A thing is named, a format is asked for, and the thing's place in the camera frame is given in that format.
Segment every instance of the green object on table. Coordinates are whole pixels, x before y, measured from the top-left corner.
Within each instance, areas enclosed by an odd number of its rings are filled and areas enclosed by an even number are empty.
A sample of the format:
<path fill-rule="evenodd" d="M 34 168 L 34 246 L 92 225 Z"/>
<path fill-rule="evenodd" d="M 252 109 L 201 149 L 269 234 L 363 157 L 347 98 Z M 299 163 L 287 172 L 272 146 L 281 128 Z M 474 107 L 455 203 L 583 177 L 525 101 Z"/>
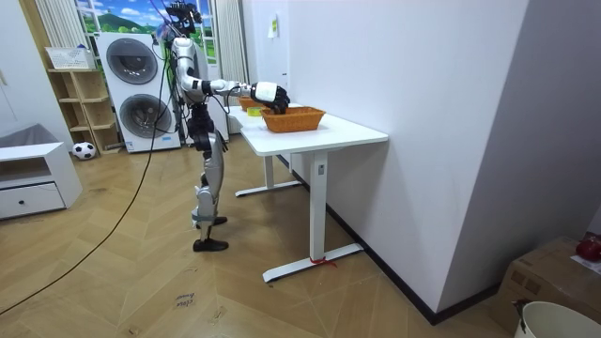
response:
<path fill-rule="evenodd" d="M 249 107 L 246 113 L 248 116 L 261 116 L 261 107 Z"/>

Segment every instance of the wicker basket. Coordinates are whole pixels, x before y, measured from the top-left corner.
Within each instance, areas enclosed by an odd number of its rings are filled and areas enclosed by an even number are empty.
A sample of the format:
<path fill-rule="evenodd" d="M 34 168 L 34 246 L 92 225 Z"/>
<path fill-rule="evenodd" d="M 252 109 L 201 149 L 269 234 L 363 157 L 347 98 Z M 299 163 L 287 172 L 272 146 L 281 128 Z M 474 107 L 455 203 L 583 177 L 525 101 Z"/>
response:
<path fill-rule="evenodd" d="M 265 105 L 263 105 L 262 103 L 256 102 L 249 97 L 239 97 L 238 102 L 240 102 L 240 105 L 242 106 L 242 110 L 244 112 L 246 112 L 246 110 L 249 109 L 250 107 L 260 107 L 260 108 L 265 107 Z"/>
<path fill-rule="evenodd" d="M 261 115 L 267 128 L 273 132 L 314 131 L 326 112 L 313 107 L 288 107 L 285 114 L 276 115 L 270 108 L 262 108 Z"/>

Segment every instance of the landscape picture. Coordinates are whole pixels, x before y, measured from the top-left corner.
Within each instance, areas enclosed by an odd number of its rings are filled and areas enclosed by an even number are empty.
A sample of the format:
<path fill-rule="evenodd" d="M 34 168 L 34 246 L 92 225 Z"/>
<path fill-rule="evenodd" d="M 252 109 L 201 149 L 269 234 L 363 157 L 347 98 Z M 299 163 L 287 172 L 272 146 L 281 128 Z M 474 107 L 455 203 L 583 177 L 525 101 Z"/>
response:
<path fill-rule="evenodd" d="M 101 32 L 152 34 L 163 23 L 163 17 L 171 19 L 162 6 L 161 0 L 154 1 L 159 12 L 148 0 L 101 0 L 93 2 Z M 171 2 L 164 1 L 164 3 L 169 6 Z M 203 15 L 208 15 L 208 0 L 186 0 L 186 3 L 194 4 L 197 8 L 200 6 Z M 86 1 L 77 1 L 77 6 L 81 8 L 90 7 Z M 85 29 L 88 33 L 94 33 L 97 31 L 94 18 L 92 15 L 86 14 L 84 14 Z M 210 20 L 205 20 L 203 24 L 206 26 L 205 35 L 212 37 Z M 191 38 L 202 49 L 204 45 L 200 35 L 200 25 L 197 25 L 196 29 L 196 33 L 191 34 Z M 207 56 L 215 56 L 212 40 L 207 41 Z"/>

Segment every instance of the cardboard box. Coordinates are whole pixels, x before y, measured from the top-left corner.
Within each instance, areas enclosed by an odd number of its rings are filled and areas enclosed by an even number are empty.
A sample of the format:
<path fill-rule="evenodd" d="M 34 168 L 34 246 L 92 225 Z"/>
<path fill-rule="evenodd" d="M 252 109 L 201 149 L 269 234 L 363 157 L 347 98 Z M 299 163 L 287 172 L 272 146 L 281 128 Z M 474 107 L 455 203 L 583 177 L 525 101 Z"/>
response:
<path fill-rule="evenodd" d="M 578 242 L 558 238 L 513 261 L 490 309 L 490 316 L 505 330 L 517 328 L 514 300 L 554 302 L 601 324 L 601 275 L 570 257 Z"/>

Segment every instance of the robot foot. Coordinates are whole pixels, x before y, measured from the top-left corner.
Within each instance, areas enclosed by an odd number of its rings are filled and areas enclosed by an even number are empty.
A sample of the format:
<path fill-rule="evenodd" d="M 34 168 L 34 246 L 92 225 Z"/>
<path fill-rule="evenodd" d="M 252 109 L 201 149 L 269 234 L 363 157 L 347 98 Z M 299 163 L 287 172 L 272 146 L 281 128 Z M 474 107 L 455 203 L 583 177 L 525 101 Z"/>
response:
<path fill-rule="evenodd" d="M 194 242 L 193 250 L 196 253 L 217 252 L 217 251 L 223 251 L 223 250 L 227 249 L 228 247 L 229 247 L 229 244 L 227 244 L 226 241 L 207 238 L 205 240 L 197 239 Z"/>
<path fill-rule="evenodd" d="M 217 216 L 217 217 L 215 217 L 215 222 L 213 223 L 212 226 L 223 224 L 223 223 L 226 223 L 226 222 L 227 222 L 227 217 L 225 217 L 225 216 Z M 196 229 L 200 229 L 200 225 L 198 225 L 198 223 L 196 223 Z"/>

